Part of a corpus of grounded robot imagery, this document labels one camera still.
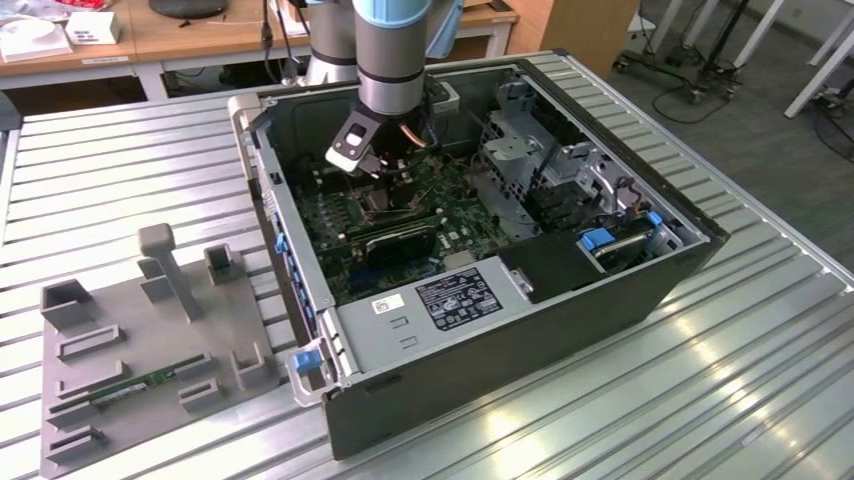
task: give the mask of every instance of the white box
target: white box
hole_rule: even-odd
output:
[[[107,45],[119,42],[122,25],[114,12],[74,12],[66,25],[75,45]]]
[[[32,40],[16,38],[11,35],[0,37],[0,54],[4,62],[19,62],[71,52],[66,32],[63,32],[63,27],[59,25],[54,27],[51,34]]]
[[[631,19],[631,23],[629,24],[629,36],[626,38],[626,43],[623,44],[623,51],[643,55],[647,42],[653,41],[655,28],[658,27],[653,22],[641,18],[638,14],[635,14],[635,18]]]

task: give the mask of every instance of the white sticker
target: white sticker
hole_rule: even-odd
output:
[[[127,62],[128,57],[102,57],[102,58],[86,58],[80,60],[84,65],[98,65],[102,63],[122,63]]]
[[[403,297],[400,294],[395,294],[390,297],[374,300],[371,305],[374,306],[374,312],[379,315],[380,313],[391,312],[395,308],[400,308],[404,305]]]

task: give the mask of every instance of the wheel caster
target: wheel caster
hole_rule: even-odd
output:
[[[703,101],[703,98],[706,97],[706,92],[703,92],[702,90],[691,90],[691,105],[699,105],[699,103]]]
[[[726,89],[726,99],[727,100],[733,100],[733,97],[735,96],[735,92],[738,92],[738,86],[733,85],[730,87],[727,87]]]

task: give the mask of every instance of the power supply label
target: power supply label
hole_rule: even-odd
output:
[[[436,328],[466,325],[503,307],[477,268],[415,288]]]

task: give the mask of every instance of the aluminum table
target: aluminum table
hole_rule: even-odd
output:
[[[854,475],[851,274],[573,59],[530,60],[733,233],[647,320],[346,461],[287,384],[68,478],[839,478]],[[138,275],[170,222],[182,263],[246,255],[279,357],[295,345],[226,96],[25,119],[0,189],[0,477],[38,476],[39,286]]]

